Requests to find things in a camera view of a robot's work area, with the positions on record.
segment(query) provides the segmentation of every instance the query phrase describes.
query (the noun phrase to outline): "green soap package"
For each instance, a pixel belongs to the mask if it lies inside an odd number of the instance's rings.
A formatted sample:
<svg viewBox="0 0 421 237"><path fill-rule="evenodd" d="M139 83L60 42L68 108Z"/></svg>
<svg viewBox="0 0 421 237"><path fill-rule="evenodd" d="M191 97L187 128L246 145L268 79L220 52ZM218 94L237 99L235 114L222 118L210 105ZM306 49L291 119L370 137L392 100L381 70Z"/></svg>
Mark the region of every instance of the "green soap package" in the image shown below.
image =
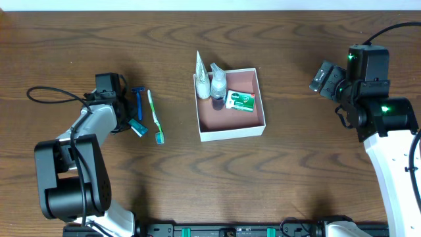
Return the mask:
<svg viewBox="0 0 421 237"><path fill-rule="evenodd" d="M228 90L225 106L227 109L253 112L255 107L255 95Z"/></svg>

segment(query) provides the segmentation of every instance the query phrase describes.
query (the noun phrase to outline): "open cardboard box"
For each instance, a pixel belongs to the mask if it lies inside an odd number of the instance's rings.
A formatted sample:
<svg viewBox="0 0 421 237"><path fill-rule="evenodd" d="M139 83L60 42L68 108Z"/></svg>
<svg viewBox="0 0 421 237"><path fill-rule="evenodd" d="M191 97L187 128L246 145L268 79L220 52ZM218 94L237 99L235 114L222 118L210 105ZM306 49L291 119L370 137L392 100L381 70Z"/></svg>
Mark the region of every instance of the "open cardboard box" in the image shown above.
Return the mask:
<svg viewBox="0 0 421 237"><path fill-rule="evenodd" d="M202 142L260 136L266 128L262 98L255 68L227 70L227 89L255 94L253 112L223 108L216 111L212 107L212 98L200 99L196 96L196 74L193 75L197 122ZM213 73L208 73L212 80Z"/></svg>

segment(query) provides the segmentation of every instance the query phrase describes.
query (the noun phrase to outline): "green led light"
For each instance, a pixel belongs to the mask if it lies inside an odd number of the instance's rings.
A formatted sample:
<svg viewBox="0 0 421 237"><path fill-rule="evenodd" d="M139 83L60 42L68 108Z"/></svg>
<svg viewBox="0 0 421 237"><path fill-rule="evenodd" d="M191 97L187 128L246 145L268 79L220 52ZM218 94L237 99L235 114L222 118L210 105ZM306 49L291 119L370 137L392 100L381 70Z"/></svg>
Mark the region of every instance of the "green led light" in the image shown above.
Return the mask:
<svg viewBox="0 0 421 237"><path fill-rule="evenodd" d="M383 112L388 112L388 111L390 111L390 108L389 107L386 107L386 106L382 106L382 111Z"/></svg>

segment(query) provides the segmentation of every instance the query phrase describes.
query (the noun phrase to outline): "small bottle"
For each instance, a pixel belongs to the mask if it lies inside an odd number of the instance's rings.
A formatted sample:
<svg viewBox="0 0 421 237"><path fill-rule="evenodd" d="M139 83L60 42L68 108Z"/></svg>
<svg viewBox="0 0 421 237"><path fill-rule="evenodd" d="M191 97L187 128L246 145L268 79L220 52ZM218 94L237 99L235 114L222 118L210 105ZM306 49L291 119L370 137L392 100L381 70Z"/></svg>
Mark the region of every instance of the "small bottle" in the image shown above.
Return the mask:
<svg viewBox="0 0 421 237"><path fill-rule="evenodd" d="M225 72L215 63L210 67L213 71L213 79L210 86L210 94L212 96L212 106L214 110L221 110L225 104L226 96L226 76Z"/></svg>

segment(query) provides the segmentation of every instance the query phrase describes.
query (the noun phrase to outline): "green connector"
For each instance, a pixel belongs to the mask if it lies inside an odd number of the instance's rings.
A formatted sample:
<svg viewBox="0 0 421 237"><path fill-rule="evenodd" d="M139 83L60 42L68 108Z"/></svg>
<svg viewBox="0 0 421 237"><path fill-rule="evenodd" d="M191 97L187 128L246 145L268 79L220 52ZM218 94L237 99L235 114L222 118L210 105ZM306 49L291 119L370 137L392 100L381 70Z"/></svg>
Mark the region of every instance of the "green connector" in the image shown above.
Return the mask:
<svg viewBox="0 0 421 237"><path fill-rule="evenodd" d="M276 237L276 229L275 228L268 228L268 236L267 237Z"/></svg>
<svg viewBox="0 0 421 237"><path fill-rule="evenodd" d="M183 228L182 229L182 237L190 237L190 228Z"/></svg>

